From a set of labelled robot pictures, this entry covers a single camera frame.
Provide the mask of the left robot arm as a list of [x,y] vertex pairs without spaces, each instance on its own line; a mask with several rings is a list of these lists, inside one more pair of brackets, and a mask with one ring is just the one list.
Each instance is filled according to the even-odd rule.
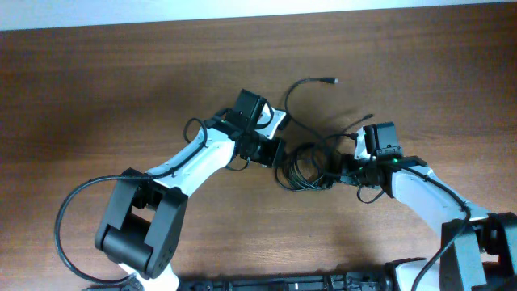
[[236,155],[270,167],[282,146],[275,132],[284,112],[260,116],[257,124],[214,117],[201,122],[196,137],[173,158],[140,173],[118,177],[95,235],[95,247],[145,289],[175,289],[170,261],[179,243],[190,196]]

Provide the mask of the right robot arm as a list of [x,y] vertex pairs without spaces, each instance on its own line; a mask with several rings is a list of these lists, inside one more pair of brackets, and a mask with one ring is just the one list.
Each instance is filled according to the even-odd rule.
[[420,158],[359,160],[344,154],[340,181],[380,188],[413,210],[440,237],[430,259],[385,265],[385,290],[514,290],[516,215],[492,213],[442,182]]

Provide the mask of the black usb cable long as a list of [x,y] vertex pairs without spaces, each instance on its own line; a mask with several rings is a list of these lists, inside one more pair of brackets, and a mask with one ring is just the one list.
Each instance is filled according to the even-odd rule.
[[284,110],[290,118],[291,122],[307,131],[314,137],[314,142],[323,140],[323,136],[317,131],[315,127],[309,124],[309,121],[315,120],[314,117],[310,117],[309,114],[315,115],[317,113],[317,102],[321,101],[321,97],[306,97],[299,102],[297,107],[302,110],[302,113],[293,115],[293,111],[289,109],[289,100],[293,97],[294,91],[297,87],[309,84],[309,83],[325,83],[334,85],[338,82],[335,77],[319,77],[319,78],[302,78],[295,81],[284,94]]

